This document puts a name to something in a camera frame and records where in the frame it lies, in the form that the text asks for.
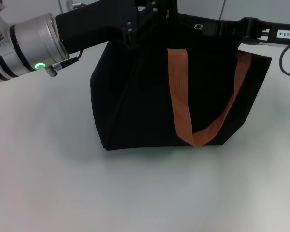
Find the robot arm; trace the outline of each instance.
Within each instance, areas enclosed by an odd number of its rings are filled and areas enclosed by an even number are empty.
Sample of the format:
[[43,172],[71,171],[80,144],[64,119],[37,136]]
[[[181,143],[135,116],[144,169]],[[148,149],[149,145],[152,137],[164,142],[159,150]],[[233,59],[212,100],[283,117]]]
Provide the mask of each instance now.
[[[138,6],[145,8],[139,11]],[[0,0],[0,11],[4,8],[4,0]],[[58,70],[78,61],[69,59],[69,54],[109,40],[137,45],[150,28],[165,20],[187,24],[200,36],[236,37],[246,44],[290,44],[288,24],[254,18],[219,21],[193,17],[191,22],[182,22],[176,0],[101,0],[56,18],[46,14],[16,25],[0,17],[0,82],[41,68],[56,76]]]

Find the black tote bag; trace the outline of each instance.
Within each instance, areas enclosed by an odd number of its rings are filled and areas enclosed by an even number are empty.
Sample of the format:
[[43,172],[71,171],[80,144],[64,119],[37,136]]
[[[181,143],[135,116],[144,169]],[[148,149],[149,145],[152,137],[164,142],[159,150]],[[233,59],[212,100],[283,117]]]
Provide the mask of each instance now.
[[238,51],[235,38],[202,37],[201,21],[179,14],[138,47],[108,43],[90,83],[106,150],[223,145],[244,124],[271,58]]

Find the orange strap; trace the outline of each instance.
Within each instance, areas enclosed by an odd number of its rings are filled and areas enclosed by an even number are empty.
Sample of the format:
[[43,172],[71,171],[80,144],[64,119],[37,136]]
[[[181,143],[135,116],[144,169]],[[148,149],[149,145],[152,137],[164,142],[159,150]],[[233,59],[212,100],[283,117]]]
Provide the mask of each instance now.
[[168,49],[169,85],[177,135],[195,147],[201,147],[216,137],[251,65],[250,54],[238,54],[234,77],[234,93],[221,116],[206,129],[192,133],[188,100],[188,55],[183,49]]

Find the green led light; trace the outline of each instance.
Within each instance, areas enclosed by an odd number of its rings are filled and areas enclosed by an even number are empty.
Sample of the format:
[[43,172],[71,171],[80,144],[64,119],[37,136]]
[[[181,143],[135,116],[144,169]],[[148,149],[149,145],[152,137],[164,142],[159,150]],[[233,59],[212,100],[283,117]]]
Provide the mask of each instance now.
[[46,64],[43,64],[43,63],[37,63],[34,68],[35,69],[42,69],[42,68],[45,68],[46,67]]

